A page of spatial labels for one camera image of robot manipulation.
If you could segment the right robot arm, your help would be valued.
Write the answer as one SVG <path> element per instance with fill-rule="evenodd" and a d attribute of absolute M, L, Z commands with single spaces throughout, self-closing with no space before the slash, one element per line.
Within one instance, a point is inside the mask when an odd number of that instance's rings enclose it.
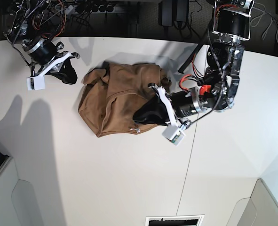
<path fill-rule="evenodd" d="M 53 43 L 62 34 L 68 20 L 68 4 L 64 0 L 6 0 L 2 3 L 4 36 L 30 68 L 26 79 L 28 90 L 45 88 L 45 76 L 74 85 L 77 74 L 71 59 L 77 52 L 64 50 L 64 44 Z"/>

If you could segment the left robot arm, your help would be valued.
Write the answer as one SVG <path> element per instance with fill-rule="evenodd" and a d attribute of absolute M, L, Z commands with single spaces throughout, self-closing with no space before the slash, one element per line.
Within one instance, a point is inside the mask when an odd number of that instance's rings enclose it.
<path fill-rule="evenodd" d="M 244 53 L 242 41 L 250 39 L 250 18 L 253 0 L 216 0 L 213 18 L 202 41 L 178 70 L 192 65 L 193 74 L 179 81 L 179 92 L 168 94 L 163 86 L 150 83 L 155 96 L 133 115 L 137 124 L 171 125 L 180 122 L 188 128 L 192 122 L 183 119 L 195 114 L 222 112 L 234 105 L 239 85 L 239 73 Z M 203 42 L 207 41 L 207 65 L 200 74 L 194 59 Z"/>

